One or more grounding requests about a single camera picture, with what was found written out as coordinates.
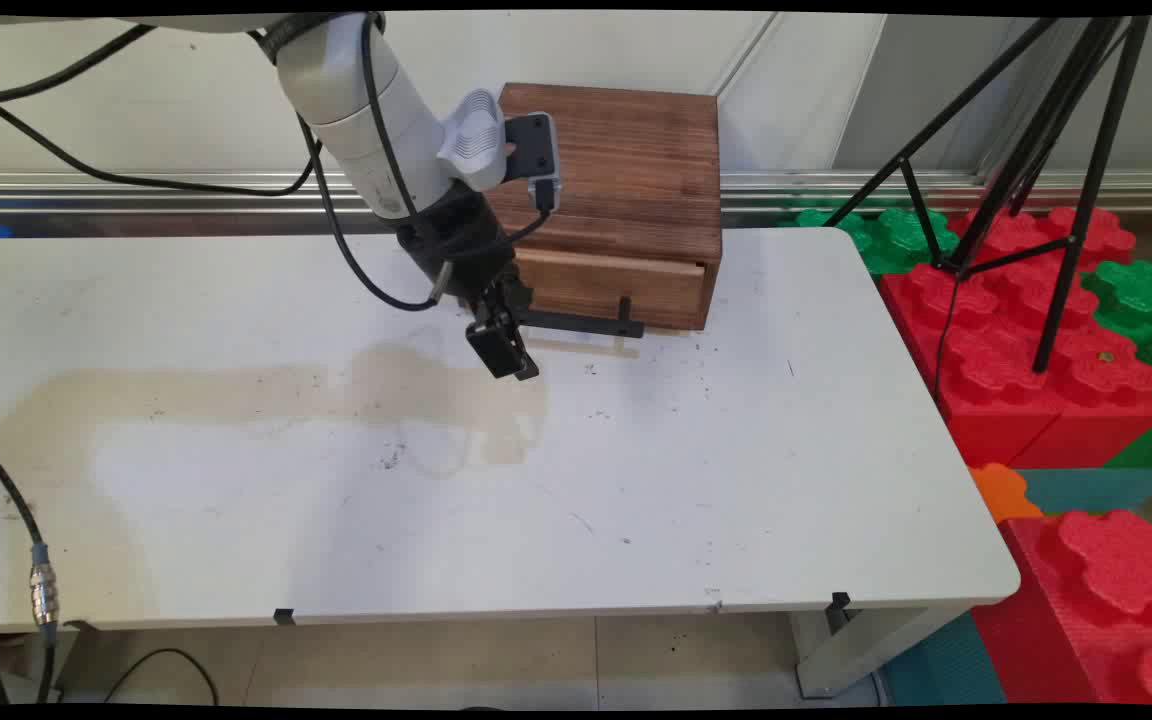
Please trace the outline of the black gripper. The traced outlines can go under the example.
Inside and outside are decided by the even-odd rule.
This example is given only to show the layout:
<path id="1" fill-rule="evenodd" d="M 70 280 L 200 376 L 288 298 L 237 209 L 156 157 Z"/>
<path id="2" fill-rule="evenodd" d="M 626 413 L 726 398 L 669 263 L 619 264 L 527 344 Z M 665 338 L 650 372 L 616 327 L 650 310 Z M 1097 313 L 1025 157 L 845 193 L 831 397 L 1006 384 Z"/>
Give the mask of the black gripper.
<path id="1" fill-rule="evenodd" d="M 515 263 L 516 243 L 532 232 L 535 223 L 506 232 L 485 196 L 462 183 L 416 218 L 397 220 L 399 247 L 435 285 L 435 296 L 470 306 L 467 342 L 497 379 L 524 382 L 540 372 L 526 347 L 532 290 L 518 283 Z"/>

